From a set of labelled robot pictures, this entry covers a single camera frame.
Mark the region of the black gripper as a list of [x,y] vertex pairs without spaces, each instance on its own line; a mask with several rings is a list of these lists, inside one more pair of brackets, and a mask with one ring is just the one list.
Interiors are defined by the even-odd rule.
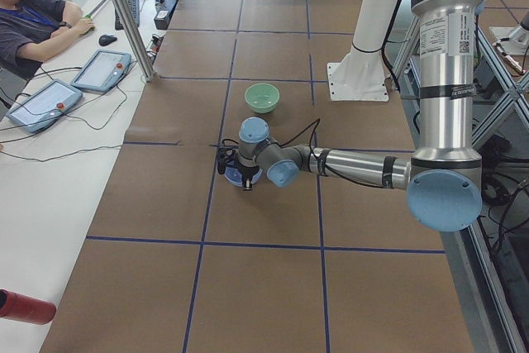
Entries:
[[247,166],[241,163],[236,164],[238,172],[237,180],[242,182],[242,188],[244,191],[249,192],[253,189],[253,182],[256,182],[260,178],[260,167]]

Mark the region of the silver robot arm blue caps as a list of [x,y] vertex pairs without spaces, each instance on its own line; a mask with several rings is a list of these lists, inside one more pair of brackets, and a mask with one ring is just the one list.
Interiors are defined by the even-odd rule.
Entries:
[[243,189],[258,173],[283,188],[300,172],[337,177],[373,188],[402,189],[411,214],[443,232],[470,226],[482,208],[482,159],[471,142],[473,123],[475,16],[484,0],[411,0],[419,25],[419,135],[409,160],[312,144],[285,145],[267,122],[241,124],[238,146],[217,152],[217,166],[238,171]]

